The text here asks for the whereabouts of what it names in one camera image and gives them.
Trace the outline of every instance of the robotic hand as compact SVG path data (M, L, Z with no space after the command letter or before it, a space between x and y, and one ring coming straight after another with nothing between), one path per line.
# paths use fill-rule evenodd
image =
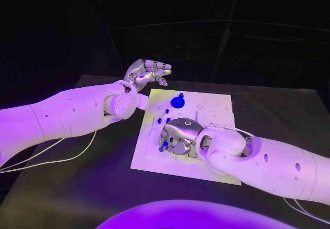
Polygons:
M184 155L194 145L197 158L208 169L230 174L244 184L285 198L330 205L330 159L295 146L255 137L243 138L239 129L203 126L188 118L171 120L162 128L158 145ZM174 146L164 146L172 137Z
M50 139L84 135L121 119L148 97L136 92L146 82L167 85L168 64L136 60L123 80L59 92L40 102L0 110L0 166L23 149Z

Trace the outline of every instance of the screw hole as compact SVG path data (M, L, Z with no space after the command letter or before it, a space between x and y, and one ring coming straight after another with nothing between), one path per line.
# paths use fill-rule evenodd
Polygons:
M296 169L296 171L299 171L299 164L298 163L295 164L295 169Z

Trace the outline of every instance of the robotic arm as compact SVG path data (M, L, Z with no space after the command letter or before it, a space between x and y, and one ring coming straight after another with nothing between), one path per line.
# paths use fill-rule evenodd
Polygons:
M216 124L203 128L178 118L164 125L158 145L175 155L187 154L194 145L197 158L214 173L230 174L280 197L330 205L330 159L246 132L250 137L243 138L237 131ZM164 146L170 137L177 144Z
M135 108L145 109L148 97L138 94L146 82L167 86L171 66L136 60L123 80L59 92L40 102L0 110L0 166L27 147L50 139L82 136L121 119Z

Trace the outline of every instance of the gray tablecloth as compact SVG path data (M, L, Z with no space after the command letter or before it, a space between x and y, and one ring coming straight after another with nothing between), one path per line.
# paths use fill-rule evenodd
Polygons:
M83 75L76 87L119 78ZM141 93L162 88L149 83ZM167 89L229 94L236 127L330 157L330 114L309 89L263 88L168 82ZM253 211L296 228L328 225L295 212L280 197L242 184L234 186L129 169L144 111L97 131L87 151L74 160L21 171L0 207L0 228L93 228L110 216L144 203L191 199ZM86 147L92 134L64 139L27 165L69 158ZM34 154L53 141L38 144ZM301 201L330 220L330 206Z

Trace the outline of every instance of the blue knob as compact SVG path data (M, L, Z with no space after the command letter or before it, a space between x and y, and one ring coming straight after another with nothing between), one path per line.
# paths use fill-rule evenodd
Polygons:
M168 146L168 142L164 142L162 145L159 146L159 152L164 151L164 147Z
M184 106L182 93L180 93L178 97L171 99L170 104L177 109Z

